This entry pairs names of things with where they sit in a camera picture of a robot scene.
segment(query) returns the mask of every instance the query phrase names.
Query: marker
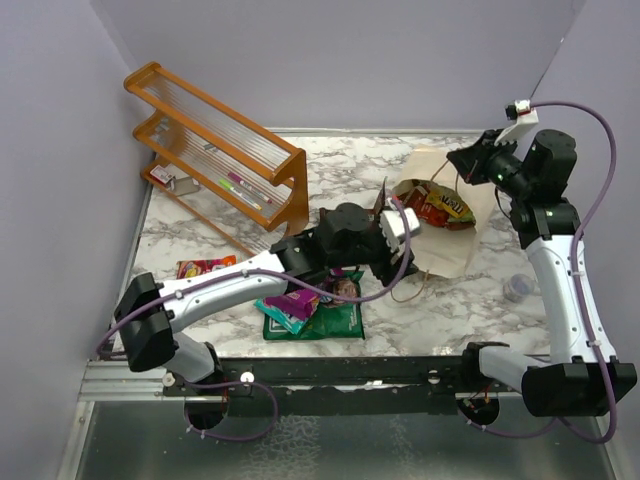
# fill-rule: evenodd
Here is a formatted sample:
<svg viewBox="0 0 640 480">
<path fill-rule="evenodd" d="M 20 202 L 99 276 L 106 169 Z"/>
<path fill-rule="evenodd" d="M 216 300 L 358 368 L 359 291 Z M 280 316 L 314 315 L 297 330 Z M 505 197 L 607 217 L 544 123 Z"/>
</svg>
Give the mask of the marker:
<svg viewBox="0 0 640 480">
<path fill-rule="evenodd" d="M 255 208 L 256 210 L 262 210 L 262 207 L 260 205 L 258 205 L 256 202 L 254 202 L 253 200 L 251 200 L 250 198 L 247 198 L 246 196 L 244 196 L 242 194 L 242 192 L 236 190 L 233 185 L 231 185 L 229 182 L 227 182 L 226 180 L 224 180 L 223 178 L 221 178 L 219 180 L 220 185 L 222 185 L 222 187 L 225 190 L 229 190 L 231 193 L 233 193 L 235 196 L 237 196 L 238 198 L 241 198 L 242 200 L 244 200 L 246 203 L 248 203 L 249 205 L 251 205 L 253 208 Z"/>
<path fill-rule="evenodd" d="M 258 190 L 256 187 L 254 187 L 253 185 L 251 185 L 247 181 L 243 180 L 242 177 L 240 175 L 238 175 L 237 173 L 229 172 L 228 175 L 229 175 L 229 178 L 231 180 L 233 180 L 234 182 L 236 182 L 238 185 L 243 186 L 244 188 L 249 190 L 254 195 L 260 197 L 265 202 L 271 203 L 271 199 L 269 197 L 267 197 L 264 193 L 262 193 L 260 190 Z"/>
</svg>

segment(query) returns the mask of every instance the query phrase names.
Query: green snack bag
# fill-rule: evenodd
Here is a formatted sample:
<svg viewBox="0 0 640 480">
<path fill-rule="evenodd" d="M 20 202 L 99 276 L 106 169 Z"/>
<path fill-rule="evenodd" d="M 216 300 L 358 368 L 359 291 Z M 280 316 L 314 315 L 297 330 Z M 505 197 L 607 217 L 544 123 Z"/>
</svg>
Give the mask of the green snack bag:
<svg viewBox="0 0 640 480">
<path fill-rule="evenodd" d="M 357 296 L 360 292 L 360 279 L 364 272 L 346 272 L 344 277 L 334 279 L 329 285 L 338 292 L 355 285 Z M 320 300 L 318 309 L 297 335 L 289 332 L 268 315 L 264 317 L 262 336 L 265 340 L 321 340 L 323 338 L 362 338 L 362 312 L 359 303 L 336 304 L 328 297 Z"/>
</svg>

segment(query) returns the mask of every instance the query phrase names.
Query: white marble countertop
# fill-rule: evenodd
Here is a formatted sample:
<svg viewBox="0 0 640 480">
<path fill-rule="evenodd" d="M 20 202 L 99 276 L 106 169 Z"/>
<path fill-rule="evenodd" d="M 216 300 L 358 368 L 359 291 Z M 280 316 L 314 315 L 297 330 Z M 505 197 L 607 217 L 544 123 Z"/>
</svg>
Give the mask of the white marble countertop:
<svg viewBox="0 0 640 480">
<path fill-rule="evenodd" d="M 474 140 L 463 136 L 285 138 L 307 152 L 312 219 L 319 207 L 334 208 L 342 201 L 372 206 L 382 179 L 393 180 L 416 145 L 454 149 Z M 198 195 L 187 197 L 197 203 Z M 281 236 L 265 235 L 222 201 L 200 206 L 208 209 L 215 223 L 227 225 L 254 250 L 266 248 Z M 149 271 L 158 280 L 175 278 L 179 260 L 232 253 L 243 258 L 220 235 L 154 190 L 132 275 Z M 547 353 L 549 335 L 540 296 L 534 294 L 522 304 L 503 299 L 502 286 L 515 273 L 535 278 L 515 232 L 496 209 L 467 276 L 430 279 L 420 296 L 408 303 L 399 304 L 386 296 L 364 304 L 365 340 L 267 342 L 262 338 L 264 316 L 252 302 L 205 318 L 185 332 L 210 342 L 225 357 L 453 355 L 470 341 L 503 341 L 524 353 Z M 403 280 L 394 290 L 396 297 L 411 296 L 421 281 L 420 274 Z M 365 275 L 363 294 L 380 288 L 370 273 Z"/>
</svg>

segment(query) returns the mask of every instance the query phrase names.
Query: purple snack wrapper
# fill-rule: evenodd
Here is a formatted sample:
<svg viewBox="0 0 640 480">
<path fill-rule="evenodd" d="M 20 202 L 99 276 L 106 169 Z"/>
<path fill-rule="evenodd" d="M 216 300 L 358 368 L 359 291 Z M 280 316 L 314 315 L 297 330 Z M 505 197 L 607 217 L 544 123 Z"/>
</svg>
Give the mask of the purple snack wrapper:
<svg viewBox="0 0 640 480">
<path fill-rule="evenodd" d="M 265 298 L 265 303 L 277 307 L 300 320 L 306 320 L 316 311 L 318 295 L 303 288 L 279 297 Z"/>
</svg>

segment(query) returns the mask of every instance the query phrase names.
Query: purple wall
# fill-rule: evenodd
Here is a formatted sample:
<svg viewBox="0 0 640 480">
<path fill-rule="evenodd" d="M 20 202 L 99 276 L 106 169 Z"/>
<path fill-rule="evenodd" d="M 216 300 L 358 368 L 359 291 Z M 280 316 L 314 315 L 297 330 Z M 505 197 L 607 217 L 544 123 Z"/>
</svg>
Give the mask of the purple wall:
<svg viewBox="0 0 640 480">
<path fill-rule="evenodd" d="M 445 129 L 500 125 L 583 3 L 93 0 L 125 58 L 264 125 Z"/>
<path fill-rule="evenodd" d="M 588 272 L 602 322 L 622 361 L 640 368 L 640 3 L 588 0 L 534 100 L 572 100 L 596 108 L 611 122 L 618 140 L 618 168 L 611 190 L 586 231 Z M 544 128 L 575 136 L 578 163 L 567 196 L 581 215 L 593 203 L 608 168 L 606 137 L 581 112 L 544 108 Z M 620 403 L 620 437 L 640 472 L 640 387 Z"/>
<path fill-rule="evenodd" d="M 0 478 L 55 478 L 103 332 L 149 154 L 129 69 L 84 0 L 4 2 L 0 20 Z"/>
</svg>

